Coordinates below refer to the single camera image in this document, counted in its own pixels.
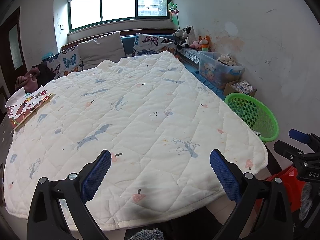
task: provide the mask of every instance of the children's book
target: children's book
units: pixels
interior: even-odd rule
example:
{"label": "children's book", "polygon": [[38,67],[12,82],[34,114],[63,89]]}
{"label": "children's book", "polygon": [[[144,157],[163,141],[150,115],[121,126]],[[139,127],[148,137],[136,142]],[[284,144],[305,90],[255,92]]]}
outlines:
{"label": "children's book", "polygon": [[18,99],[16,103],[11,106],[7,106],[8,116],[13,129],[15,130],[29,115],[52,96],[53,94],[50,94],[41,86],[32,94]]}

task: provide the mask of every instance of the blanket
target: blanket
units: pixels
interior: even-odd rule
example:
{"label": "blanket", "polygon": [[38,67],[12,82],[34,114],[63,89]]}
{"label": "blanket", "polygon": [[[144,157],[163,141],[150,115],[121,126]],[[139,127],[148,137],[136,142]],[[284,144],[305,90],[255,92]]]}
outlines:
{"label": "blanket", "polygon": [[41,177],[65,179],[103,149],[111,168],[86,206],[104,231],[174,219],[225,194],[213,149],[243,172],[268,163],[256,134],[170,52],[106,60],[45,88],[55,96],[14,133],[7,157],[11,215],[28,218]]}

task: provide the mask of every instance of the metal screw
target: metal screw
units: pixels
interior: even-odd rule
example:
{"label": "metal screw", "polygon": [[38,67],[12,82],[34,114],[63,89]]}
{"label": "metal screw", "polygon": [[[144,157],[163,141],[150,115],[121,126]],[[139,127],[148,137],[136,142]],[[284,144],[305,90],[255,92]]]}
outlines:
{"label": "metal screw", "polygon": [[245,176],[247,179],[253,179],[253,174],[250,173],[250,172],[246,172],[246,173],[244,174],[244,176]]}
{"label": "metal screw", "polygon": [[77,174],[76,174],[76,173],[71,173],[68,178],[69,178],[70,180],[74,180],[76,177],[77,177]]}
{"label": "metal screw", "polygon": [[281,184],[282,180],[280,178],[275,178],[275,182],[278,183],[278,184]]}
{"label": "metal screw", "polygon": [[40,184],[43,184],[43,183],[45,183],[46,180],[47,180],[47,179],[46,179],[45,177],[42,177],[41,179],[39,179],[39,183],[40,183]]}

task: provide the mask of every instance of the door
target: door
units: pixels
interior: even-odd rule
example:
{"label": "door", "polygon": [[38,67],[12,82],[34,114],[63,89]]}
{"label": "door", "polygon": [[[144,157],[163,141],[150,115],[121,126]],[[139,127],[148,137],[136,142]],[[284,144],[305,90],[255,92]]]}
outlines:
{"label": "door", "polygon": [[0,26],[0,66],[9,93],[15,92],[19,76],[27,72],[20,42],[20,7]]}

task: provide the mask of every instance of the building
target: building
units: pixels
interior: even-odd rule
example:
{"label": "building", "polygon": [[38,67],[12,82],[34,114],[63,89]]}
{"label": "building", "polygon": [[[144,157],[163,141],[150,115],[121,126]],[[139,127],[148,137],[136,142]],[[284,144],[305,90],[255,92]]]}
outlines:
{"label": "building", "polygon": [[167,0],[138,0],[138,16],[167,16]]}

